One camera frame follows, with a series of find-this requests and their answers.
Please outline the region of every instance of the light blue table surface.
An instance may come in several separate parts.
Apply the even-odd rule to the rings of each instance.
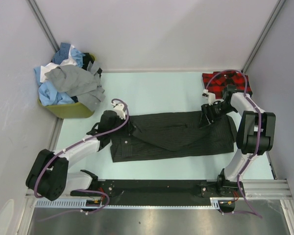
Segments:
[[[200,110],[206,103],[201,97],[201,75],[200,72],[104,73],[101,80],[106,90],[105,101],[90,118],[65,119],[57,149],[81,140],[99,122],[103,111],[112,109],[110,101],[113,98],[126,102],[130,115]],[[238,127],[240,116],[236,113],[230,113],[230,116]],[[108,145],[75,164],[70,172],[86,169],[101,179],[212,180],[229,164],[234,153],[113,163]],[[266,155],[255,160],[244,179],[273,179]]]

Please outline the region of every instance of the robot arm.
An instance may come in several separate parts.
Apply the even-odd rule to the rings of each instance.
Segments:
[[[54,152],[47,149],[40,151],[26,179],[26,186],[53,201],[61,194],[70,194],[77,189],[88,189],[93,186],[91,184],[98,183],[98,177],[89,171],[68,173],[68,169],[83,158],[103,149],[110,142],[104,135],[121,129],[126,124],[128,121],[128,115],[127,117],[125,115],[126,104],[113,102],[112,105],[113,111],[104,112],[97,129],[95,127],[98,123],[78,143],[55,151],[59,156],[56,157]]]
[[[241,181],[250,164],[266,151],[272,149],[275,114],[259,108],[252,101],[250,95],[244,95],[233,85],[228,85],[224,89],[223,101],[214,101],[214,96],[207,90],[204,91],[203,96],[208,98],[208,104],[202,105],[202,122],[211,124],[222,115],[232,111],[238,112],[242,117],[236,138],[238,150],[230,164],[222,170],[218,177],[221,187],[227,182],[236,182],[238,177]]]

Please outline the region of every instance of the light blue shirt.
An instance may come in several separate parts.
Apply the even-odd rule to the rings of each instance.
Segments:
[[[40,66],[35,67],[34,71],[35,71],[36,81],[38,83],[38,86],[40,86],[42,84],[42,82],[40,82]]]
[[[65,92],[58,92],[50,82],[44,82],[38,89],[39,99],[42,105],[74,104],[74,101]]]
[[[83,56],[85,56],[85,54],[83,54],[82,52],[80,52],[78,49],[73,48],[71,50],[71,57],[76,61],[78,67],[83,67]]]

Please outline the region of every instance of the blue clothing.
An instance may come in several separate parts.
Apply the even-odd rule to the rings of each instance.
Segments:
[[[52,62],[59,65],[62,61],[68,59],[71,44],[61,43],[60,50],[56,52],[52,58]]]
[[[42,83],[40,82],[40,66],[37,66],[34,68],[34,71],[35,71],[35,78],[36,78],[36,81],[38,83],[38,86],[40,86]]]
[[[39,99],[42,105],[74,104],[74,101],[65,92],[59,93],[50,82],[44,82],[38,89]]]
[[[83,67],[83,56],[85,56],[85,54],[83,54],[82,52],[80,52],[78,49],[73,48],[71,50],[71,57],[76,61],[78,67]]]

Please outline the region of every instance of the cable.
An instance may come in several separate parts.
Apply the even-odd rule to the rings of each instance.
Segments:
[[[91,198],[93,201],[96,201],[96,199],[94,197],[88,196],[89,198]]]
[[[207,185],[198,185],[198,186],[200,186],[200,187],[205,187],[205,186],[209,186],[209,185],[215,185],[217,182],[213,182],[213,183],[211,183],[211,184],[207,184]]]
[[[104,192],[104,191],[103,191],[103,188],[100,187],[100,188],[98,188],[98,189],[99,189],[100,192]]]
[[[78,189],[76,191],[79,191],[79,192],[91,192],[91,193],[98,193],[98,194],[101,194],[105,197],[107,197],[107,202],[102,206],[102,207],[99,207],[98,209],[95,209],[94,211],[88,211],[88,212],[85,212],[85,215],[88,215],[88,214],[94,214],[94,213],[97,213],[99,211],[101,211],[103,208],[105,208],[106,206],[109,205],[109,202],[110,202],[110,198],[109,196],[104,193],[104,192],[100,192],[100,191],[92,191],[92,190],[83,190],[83,189]],[[63,215],[63,214],[68,214],[68,213],[71,213],[71,212],[83,212],[83,210],[69,210],[69,211],[64,211],[64,212],[61,212],[61,213],[58,213],[58,214],[55,214],[55,215],[52,215],[52,216],[49,216],[47,218],[44,218],[44,219],[39,219],[37,220],[38,222],[44,222],[46,220],[49,220],[49,219],[53,219],[53,218],[56,218],[60,215]]]
[[[89,138],[87,138],[85,141],[89,141],[89,140],[92,140],[94,138],[97,138],[99,136],[103,136],[103,135],[107,135],[107,134],[110,134],[112,132],[115,132],[119,129],[121,129],[122,127],[124,127],[128,120],[129,120],[129,111],[128,111],[128,107],[127,107],[127,104],[124,103],[122,100],[120,99],[113,99],[111,102],[113,101],[119,101],[120,103],[122,103],[124,105],[124,108],[126,110],[126,113],[127,113],[127,116],[126,116],[126,119],[124,121],[124,123],[122,123],[120,126],[118,126],[117,128],[114,128],[110,131],[106,131],[106,132],[103,132],[103,133],[99,133],[97,135],[94,135],[94,136],[91,136]],[[84,141],[79,141],[75,144],[72,144],[71,146],[67,147],[66,150],[70,150],[78,145],[80,145],[81,143],[84,143]],[[54,155],[50,161],[45,165],[45,167],[43,168],[43,170],[40,172],[38,178],[37,178],[37,181],[36,181],[36,184],[35,184],[35,187],[34,187],[34,195],[35,197],[37,198],[42,198],[42,196],[38,195],[37,193],[37,189],[38,189],[38,185],[39,185],[39,182],[42,178],[42,176],[44,175],[45,171],[47,170],[47,168],[52,164],[52,162],[59,156],[61,156],[62,154],[64,154],[64,151],[60,151],[59,153],[57,153],[56,155]],[[93,213],[97,213],[99,211],[101,211],[103,208],[105,208],[107,205],[109,205],[109,202],[110,202],[110,198],[108,196],[108,194],[106,194],[105,192],[103,192],[103,189],[101,189],[102,191],[93,191],[93,190],[86,190],[86,189],[78,189],[77,191],[80,191],[80,192],[90,192],[90,193],[98,193],[98,194],[101,194],[102,195],[102,199],[104,199],[104,197],[107,197],[107,202],[100,208],[96,209],[95,211],[89,211],[89,212],[86,212],[85,214],[88,215],[88,214],[93,214]],[[53,215],[53,216],[50,216],[50,217],[47,217],[47,218],[44,218],[44,219],[41,219],[41,220],[38,220],[38,222],[43,222],[43,221],[46,221],[46,220],[49,220],[49,219],[52,219],[52,218],[55,218],[55,217],[58,217],[60,215],[63,215],[63,214],[67,214],[67,213],[71,213],[71,212],[82,212],[82,210],[69,210],[69,211],[64,211],[62,213],[59,213],[59,214],[56,214],[56,215]]]
[[[95,138],[97,138],[97,137],[99,137],[99,136],[103,136],[103,135],[110,134],[110,133],[112,133],[112,132],[115,132],[115,131],[121,129],[122,127],[124,127],[124,126],[126,125],[126,123],[127,123],[128,120],[129,120],[129,111],[128,111],[127,104],[125,104],[125,103],[124,103],[122,100],[120,100],[120,99],[113,99],[111,102],[113,102],[113,101],[119,101],[120,103],[122,103],[122,104],[124,105],[124,108],[125,108],[126,113],[127,113],[127,116],[126,116],[125,121],[124,121],[120,126],[118,126],[117,128],[114,128],[114,129],[112,129],[112,130],[110,130],[110,131],[106,131],[106,132],[99,133],[99,134],[97,134],[97,135],[91,136],[91,137],[85,139],[85,141],[89,141],[89,140],[95,139]],[[64,149],[64,151],[68,151],[68,150],[70,150],[70,149],[72,149],[72,148],[74,148],[74,147],[80,145],[81,143],[84,143],[84,141],[81,140],[81,141],[79,141],[79,142],[76,142],[76,143],[72,144],[71,146],[67,147],[66,149]],[[37,193],[38,185],[39,185],[39,182],[40,182],[41,178],[43,177],[43,175],[44,175],[44,173],[46,172],[46,170],[48,169],[48,167],[53,163],[53,161],[54,161],[57,157],[59,157],[59,156],[61,156],[62,154],[64,154],[64,151],[62,150],[62,151],[58,152],[56,155],[54,155],[54,156],[50,159],[50,161],[45,165],[45,167],[43,168],[43,170],[40,172],[40,174],[39,174],[39,176],[38,176],[38,178],[37,178],[37,180],[36,180],[35,187],[34,187],[34,195],[35,195],[36,198],[42,198],[42,196],[38,195],[38,193]]]
[[[239,196],[239,194],[238,194],[236,191],[234,191],[233,194],[234,194],[235,197],[237,197],[237,198],[234,200],[234,202],[237,202],[237,201],[239,200],[240,196]]]
[[[222,210],[220,209],[219,211],[222,213],[222,214],[238,214],[238,213],[248,213],[248,214],[253,214],[253,215],[256,215],[258,216],[259,218],[263,218],[256,210],[255,208],[248,202],[248,200],[246,199],[246,196],[244,195],[243,193],[243,190],[241,189],[241,186],[240,186],[240,176],[241,174],[243,174],[243,172],[246,170],[246,168],[248,167],[249,163],[251,162],[251,159],[253,157],[255,157],[258,153],[258,149],[259,149],[259,143],[260,143],[260,134],[261,134],[261,112],[259,110],[259,108],[257,107],[257,105],[254,103],[254,101],[252,101],[252,99],[250,99],[246,92],[247,92],[247,78],[245,76],[245,74],[243,74],[241,71],[238,71],[238,70],[224,70],[224,71],[221,71],[221,72],[218,72],[216,75],[214,75],[210,80],[209,82],[207,83],[207,86],[206,86],[206,89],[208,89],[211,81],[213,79],[215,79],[218,75],[220,75],[221,73],[223,72],[227,72],[227,71],[235,71],[237,73],[240,73],[244,80],[245,80],[245,89],[244,89],[244,97],[245,99],[253,106],[253,108],[256,110],[256,112],[258,113],[258,131],[257,131],[257,142],[256,142],[256,148],[255,148],[255,151],[252,155],[250,155],[248,157],[248,160],[247,162],[245,163],[245,165],[243,166],[243,168],[241,169],[241,171],[238,173],[237,175],[237,186],[239,188],[239,191],[244,199],[244,201],[246,202],[246,204],[248,205],[248,207],[252,210],[252,212],[250,211],[233,211],[233,212],[230,212],[230,213],[224,213],[222,212]]]

